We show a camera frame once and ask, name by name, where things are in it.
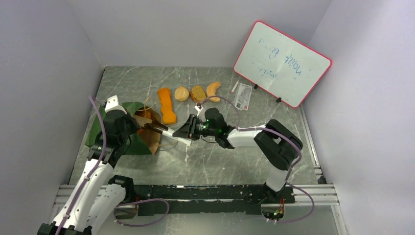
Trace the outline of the silver metal tongs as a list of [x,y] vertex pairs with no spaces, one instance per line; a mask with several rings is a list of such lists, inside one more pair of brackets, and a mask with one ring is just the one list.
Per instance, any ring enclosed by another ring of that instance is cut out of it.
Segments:
[[149,129],[152,130],[154,132],[157,132],[165,137],[168,137],[170,139],[176,140],[178,142],[184,143],[187,146],[191,146],[192,144],[192,140],[189,139],[185,139],[185,138],[179,138],[179,137],[174,137],[173,133],[175,132],[173,129],[165,126],[164,124],[154,120],[151,123],[146,123],[144,125],[144,129]]

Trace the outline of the orange fake bread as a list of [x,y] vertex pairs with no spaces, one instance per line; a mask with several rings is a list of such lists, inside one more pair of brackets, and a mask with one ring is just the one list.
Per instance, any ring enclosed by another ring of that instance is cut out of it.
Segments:
[[165,125],[175,124],[177,116],[173,111],[171,91],[168,88],[161,88],[157,91],[161,104],[162,122]]

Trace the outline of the round tan fake bun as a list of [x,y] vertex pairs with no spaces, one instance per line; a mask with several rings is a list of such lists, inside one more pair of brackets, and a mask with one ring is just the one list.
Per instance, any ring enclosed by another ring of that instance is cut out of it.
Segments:
[[183,86],[180,86],[175,90],[174,97],[177,101],[184,102],[189,97],[189,90]]

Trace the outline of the green paper bag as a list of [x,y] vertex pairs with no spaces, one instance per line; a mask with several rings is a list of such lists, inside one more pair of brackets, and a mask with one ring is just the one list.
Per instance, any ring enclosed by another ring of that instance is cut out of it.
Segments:
[[144,129],[136,122],[132,112],[143,108],[140,102],[125,102],[120,110],[106,113],[104,106],[99,106],[100,117],[93,121],[85,145],[105,147],[105,152],[112,151],[122,155],[154,155],[159,147],[161,133]]

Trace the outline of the tan fake croissant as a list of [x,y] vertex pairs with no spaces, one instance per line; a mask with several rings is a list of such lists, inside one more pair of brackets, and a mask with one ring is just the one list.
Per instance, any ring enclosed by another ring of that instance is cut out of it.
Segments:
[[216,91],[220,86],[220,82],[213,82],[207,87],[206,93],[210,101],[215,103],[220,102],[221,99],[216,96]]

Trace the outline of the white ruler package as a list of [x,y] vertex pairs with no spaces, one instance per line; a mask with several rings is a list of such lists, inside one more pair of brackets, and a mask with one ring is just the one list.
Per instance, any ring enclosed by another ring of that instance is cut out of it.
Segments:
[[240,111],[247,111],[249,109],[250,98],[253,86],[239,83],[235,90],[234,105]]

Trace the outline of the orange fake baguette loaf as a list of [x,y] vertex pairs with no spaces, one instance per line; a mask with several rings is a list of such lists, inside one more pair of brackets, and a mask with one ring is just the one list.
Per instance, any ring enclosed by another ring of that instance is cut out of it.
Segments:
[[137,110],[135,116],[140,127],[137,133],[140,135],[144,131],[145,124],[152,122],[152,114],[149,110]]

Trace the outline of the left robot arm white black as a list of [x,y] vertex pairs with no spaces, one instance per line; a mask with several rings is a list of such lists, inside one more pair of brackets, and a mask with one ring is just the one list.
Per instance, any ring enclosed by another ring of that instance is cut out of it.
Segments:
[[72,194],[52,222],[40,226],[39,235],[94,235],[117,205],[136,200],[133,179],[125,176],[115,175],[99,191],[139,127],[122,108],[106,111],[102,124],[105,130],[95,138]]

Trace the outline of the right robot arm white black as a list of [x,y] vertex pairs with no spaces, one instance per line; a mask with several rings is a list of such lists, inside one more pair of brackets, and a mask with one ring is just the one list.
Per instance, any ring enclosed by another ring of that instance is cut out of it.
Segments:
[[253,147],[260,149],[271,164],[269,176],[264,184],[264,197],[275,203],[283,196],[292,167],[300,159],[302,141],[276,119],[261,126],[237,128],[228,125],[217,108],[209,108],[204,118],[191,114],[176,131],[176,138],[199,140],[214,137],[224,149]]

